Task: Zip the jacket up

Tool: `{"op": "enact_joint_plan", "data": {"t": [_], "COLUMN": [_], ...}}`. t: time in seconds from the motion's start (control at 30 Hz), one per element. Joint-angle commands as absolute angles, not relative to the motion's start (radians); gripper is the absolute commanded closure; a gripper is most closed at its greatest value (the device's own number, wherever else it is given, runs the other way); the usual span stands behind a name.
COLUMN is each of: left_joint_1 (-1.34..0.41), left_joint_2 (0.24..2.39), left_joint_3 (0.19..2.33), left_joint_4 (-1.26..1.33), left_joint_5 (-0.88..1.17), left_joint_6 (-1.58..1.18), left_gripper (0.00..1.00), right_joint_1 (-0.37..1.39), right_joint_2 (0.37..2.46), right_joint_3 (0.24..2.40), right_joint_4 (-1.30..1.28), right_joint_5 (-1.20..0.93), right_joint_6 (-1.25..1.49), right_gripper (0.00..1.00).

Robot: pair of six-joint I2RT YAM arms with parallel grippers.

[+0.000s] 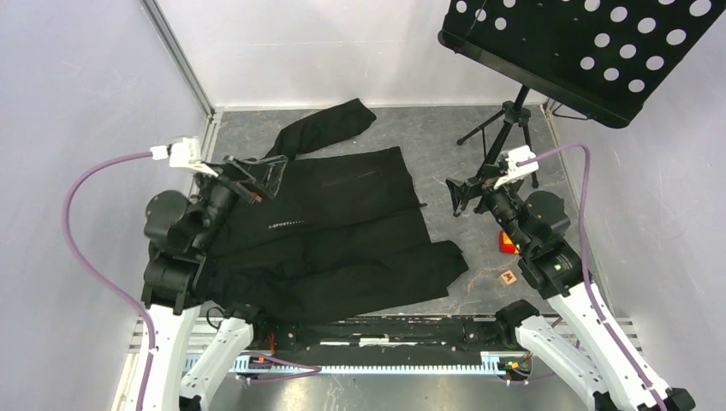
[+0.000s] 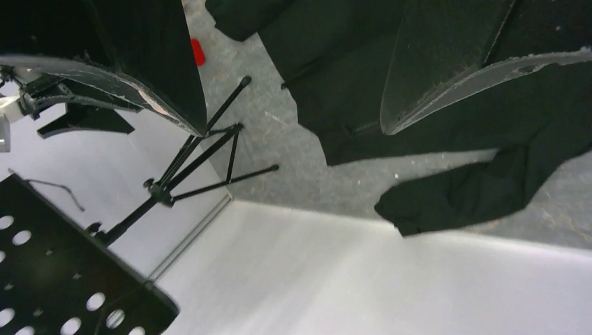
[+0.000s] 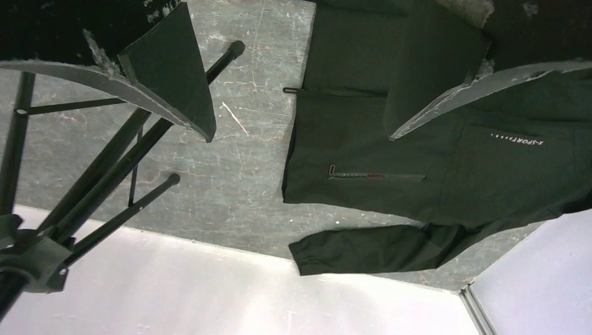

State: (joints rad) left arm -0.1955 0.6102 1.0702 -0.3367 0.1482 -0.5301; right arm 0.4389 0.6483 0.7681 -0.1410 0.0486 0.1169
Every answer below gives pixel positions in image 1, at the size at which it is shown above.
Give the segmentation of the black jacket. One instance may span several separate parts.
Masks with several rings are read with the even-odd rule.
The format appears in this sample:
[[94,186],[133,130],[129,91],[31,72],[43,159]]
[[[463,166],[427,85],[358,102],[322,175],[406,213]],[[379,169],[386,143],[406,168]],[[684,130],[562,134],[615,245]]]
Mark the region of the black jacket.
[[401,149],[314,157],[375,119],[352,99],[278,133],[277,196],[232,209],[206,253],[206,300],[324,323],[448,294],[468,265],[454,242],[431,239]]

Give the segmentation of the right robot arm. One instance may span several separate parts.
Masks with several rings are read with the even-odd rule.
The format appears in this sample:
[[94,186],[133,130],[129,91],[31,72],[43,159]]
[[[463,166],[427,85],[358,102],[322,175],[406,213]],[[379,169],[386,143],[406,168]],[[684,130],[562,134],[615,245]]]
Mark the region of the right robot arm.
[[570,327],[579,347],[555,332],[525,300],[496,313],[494,336],[505,349],[524,348],[538,356],[590,410],[693,410],[691,394],[670,386],[647,364],[604,303],[582,253],[564,239],[570,220],[564,201],[547,191],[526,199],[520,183],[496,187],[498,169],[465,181],[445,181],[454,214],[478,199],[478,213],[488,211],[519,252],[518,266],[527,284]]

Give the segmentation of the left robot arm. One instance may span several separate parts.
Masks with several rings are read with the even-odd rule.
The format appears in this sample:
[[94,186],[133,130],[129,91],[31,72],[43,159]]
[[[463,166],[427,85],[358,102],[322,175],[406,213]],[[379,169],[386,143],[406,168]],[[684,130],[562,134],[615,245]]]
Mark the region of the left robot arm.
[[144,234],[152,255],[145,268],[141,303],[151,320],[143,326],[141,354],[151,362],[132,378],[138,397],[128,410],[206,410],[236,358],[268,340],[268,324],[230,313],[189,370],[187,349],[202,306],[209,299],[214,268],[208,250],[236,205],[274,199],[288,158],[206,162],[198,154],[168,154],[170,167],[189,171],[201,187],[190,199],[165,191],[146,207]]

